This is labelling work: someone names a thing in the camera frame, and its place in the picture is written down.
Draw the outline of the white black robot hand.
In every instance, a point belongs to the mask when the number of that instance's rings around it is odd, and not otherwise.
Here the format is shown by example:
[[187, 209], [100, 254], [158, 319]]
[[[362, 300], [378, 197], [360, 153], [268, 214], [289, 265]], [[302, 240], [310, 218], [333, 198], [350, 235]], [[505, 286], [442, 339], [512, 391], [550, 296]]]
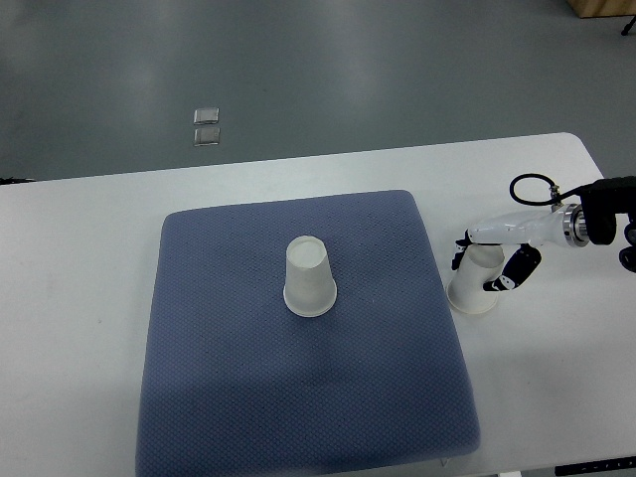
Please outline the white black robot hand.
[[547, 242], [565, 248], [585, 247], [589, 243], [583, 207], [566, 204], [546, 212], [518, 212], [481, 221], [469, 227], [455, 242], [451, 269], [456, 271], [473, 245], [515, 245], [501, 273], [486, 280], [487, 292], [509, 291], [523, 284], [542, 261], [539, 247]]

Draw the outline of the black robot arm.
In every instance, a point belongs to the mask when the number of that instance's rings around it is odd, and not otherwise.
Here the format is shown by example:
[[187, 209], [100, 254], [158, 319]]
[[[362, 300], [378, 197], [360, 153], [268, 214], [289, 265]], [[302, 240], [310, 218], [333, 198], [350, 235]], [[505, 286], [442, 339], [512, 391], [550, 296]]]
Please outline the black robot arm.
[[[524, 199], [517, 194], [517, 185], [525, 180], [541, 180], [550, 190], [542, 201]], [[617, 217], [627, 217], [624, 237], [627, 246], [618, 253], [620, 264], [635, 271], [635, 178], [633, 176], [598, 179], [592, 183], [561, 191], [550, 177], [539, 173], [521, 174], [509, 186], [513, 201], [526, 207], [548, 208], [537, 224], [557, 229], [556, 237], [568, 246], [583, 247], [589, 243], [610, 245], [617, 236]]]

